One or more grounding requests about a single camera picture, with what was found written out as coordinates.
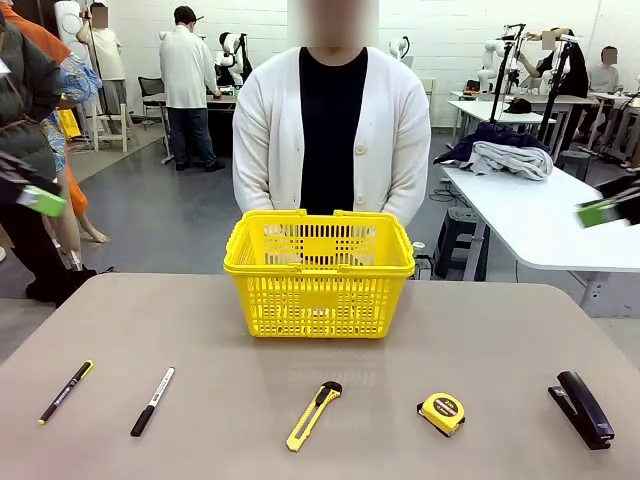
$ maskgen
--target stapler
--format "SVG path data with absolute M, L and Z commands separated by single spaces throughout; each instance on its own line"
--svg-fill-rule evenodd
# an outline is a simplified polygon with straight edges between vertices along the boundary
M 611 446 L 615 436 L 598 402 L 576 372 L 558 375 L 560 386 L 549 387 L 549 394 L 573 424 L 591 450 L 604 450 Z

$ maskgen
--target basket mesh side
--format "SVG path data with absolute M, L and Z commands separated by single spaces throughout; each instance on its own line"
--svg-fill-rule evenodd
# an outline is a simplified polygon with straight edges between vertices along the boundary
M 248 278 L 256 335 L 375 337 L 390 315 L 391 279 Z

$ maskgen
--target pen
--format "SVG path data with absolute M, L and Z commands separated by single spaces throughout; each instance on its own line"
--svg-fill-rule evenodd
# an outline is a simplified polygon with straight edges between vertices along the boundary
M 47 408 L 47 410 L 42 414 L 42 416 L 40 417 L 40 420 L 38 420 L 38 423 L 40 425 L 44 425 L 47 422 L 47 420 L 49 420 L 49 417 L 53 415 L 53 412 L 56 411 L 56 409 L 60 406 L 60 404 L 64 401 L 64 399 L 67 398 L 69 393 L 71 393 L 71 390 L 73 390 L 73 387 L 75 387 L 76 384 L 80 380 L 82 380 L 87 375 L 87 373 L 91 371 L 92 368 L 93 368 L 93 362 L 91 360 L 87 360 L 86 362 L 84 362 L 84 365 L 80 367 L 80 370 L 78 370 L 76 374 L 73 376 L 73 378 L 69 380 L 69 383 L 65 385 L 65 387 L 58 394 L 58 396 L 53 401 L 53 403 L 49 405 L 49 408 Z
M 160 386 L 158 387 L 158 390 L 156 390 L 156 393 L 154 393 L 153 397 L 151 398 L 149 405 L 147 405 L 147 408 L 145 408 L 142 411 L 142 413 L 140 414 L 140 417 L 138 417 L 138 421 L 133 426 L 133 429 L 131 430 L 132 437 L 139 437 L 140 435 L 142 435 L 142 432 L 144 431 L 144 427 L 147 425 L 147 422 L 151 418 L 151 415 L 153 415 L 153 411 L 156 409 L 156 406 L 158 405 L 158 402 L 160 401 L 162 394 L 167 388 L 167 385 L 169 385 L 169 380 L 171 380 L 171 377 L 173 377 L 173 373 L 175 371 L 176 369 L 173 367 L 167 370 L 167 373 L 162 379 L 162 382 L 160 382 Z

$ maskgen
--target black chair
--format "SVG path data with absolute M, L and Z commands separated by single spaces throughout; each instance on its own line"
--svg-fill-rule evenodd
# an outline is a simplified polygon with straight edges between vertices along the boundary
M 159 109 L 161 108 L 161 104 L 156 100 L 145 100 L 145 97 L 164 93 L 164 82 L 161 78 L 138 77 L 138 83 L 140 84 L 140 90 L 142 91 L 142 108 L 144 112 L 144 121 L 142 122 L 142 124 L 146 128 L 147 125 L 153 124 L 153 122 L 149 120 L 149 117 L 147 115 L 148 109 Z
M 440 230 L 438 245 L 433 254 L 433 259 L 436 262 L 433 272 L 435 276 L 446 279 L 449 269 L 464 270 L 466 268 L 467 260 L 454 258 L 453 251 L 471 248 L 471 242 L 460 241 L 458 237 L 465 234 L 473 235 L 477 222 L 478 215 L 471 208 L 451 207 L 447 210 Z M 484 240 L 475 272 L 474 280 L 476 282 L 484 282 L 487 279 L 490 236 L 491 229 L 487 226 L 484 230 Z

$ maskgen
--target gray tabletop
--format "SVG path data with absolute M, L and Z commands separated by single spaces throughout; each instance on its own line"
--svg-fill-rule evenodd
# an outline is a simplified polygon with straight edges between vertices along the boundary
M 86 360 L 94 370 L 37 420 Z M 129 431 L 169 366 L 141 438 Z M 577 370 L 616 438 L 586 448 L 546 388 Z M 297 454 L 285 440 L 339 381 Z M 381 341 L 254 339 L 231 279 L 90 281 L 0 367 L 0 472 L 19 479 L 631 479 L 640 373 L 547 286 L 408 282 Z M 447 439 L 416 414 L 444 391 L 467 422 Z

